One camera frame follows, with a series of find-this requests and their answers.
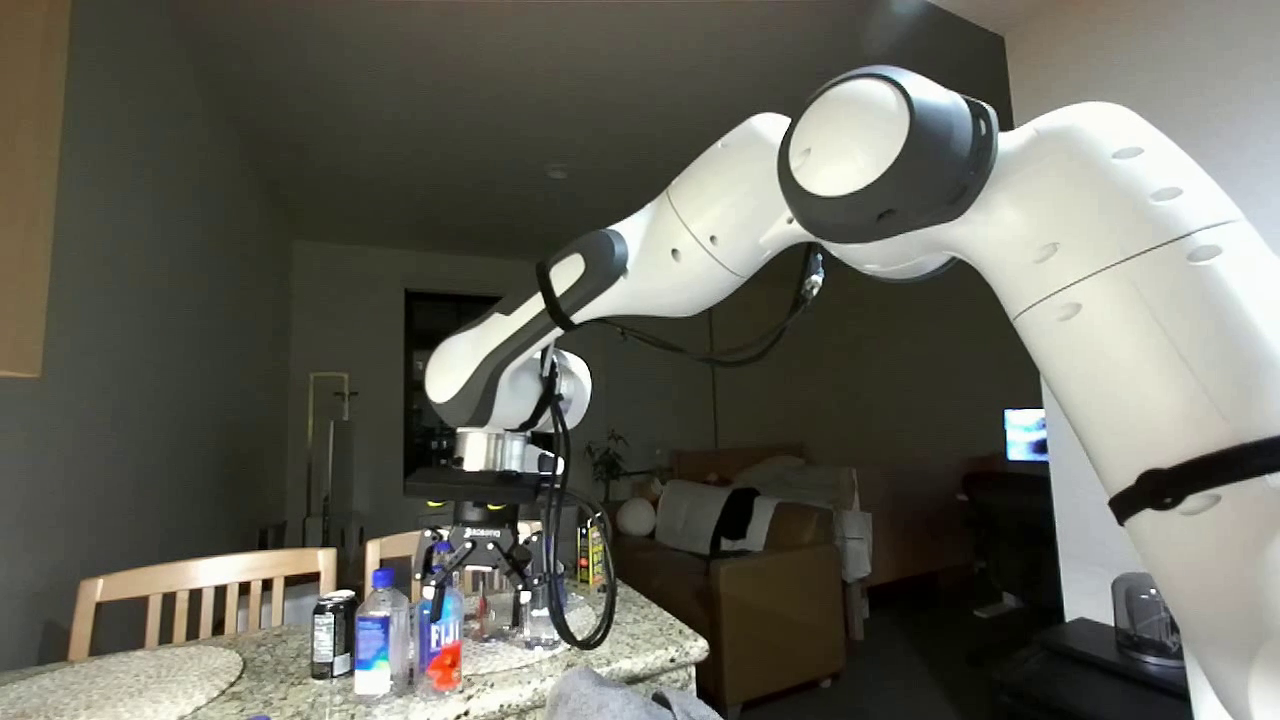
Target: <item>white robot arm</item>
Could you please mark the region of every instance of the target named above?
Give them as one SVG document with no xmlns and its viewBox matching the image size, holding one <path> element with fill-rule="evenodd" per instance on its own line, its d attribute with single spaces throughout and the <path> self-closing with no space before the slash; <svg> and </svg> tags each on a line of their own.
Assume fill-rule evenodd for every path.
<svg viewBox="0 0 1280 720">
<path fill-rule="evenodd" d="M 1000 131 L 982 102 L 906 69 L 845 71 L 795 122 L 734 129 L 650 210 L 574 239 L 541 294 L 444 339 L 428 399 L 479 438 L 532 428 L 541 385 L 512 389 L 559 331 L 696 316 L 792 245 L 884 282 L 971 266 L 1216 699 L 1242 720 L 1280 709 L 1280 262 L 1129 109 Z M 559 422 L 577 423 L 583 364 L 564 375 Z"/>
</svg>

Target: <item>computer monitor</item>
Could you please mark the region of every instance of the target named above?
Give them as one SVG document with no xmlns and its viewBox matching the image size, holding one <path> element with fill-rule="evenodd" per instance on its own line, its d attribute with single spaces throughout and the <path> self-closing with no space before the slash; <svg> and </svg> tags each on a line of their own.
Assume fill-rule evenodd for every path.
<svg viewBox="0 0 1280 720">
<path fill-rule="evenodd" d="M 1003 459 L 1007 465 L 1048 465 L 1045 408 L 1003 408 Z"/>
</svg>

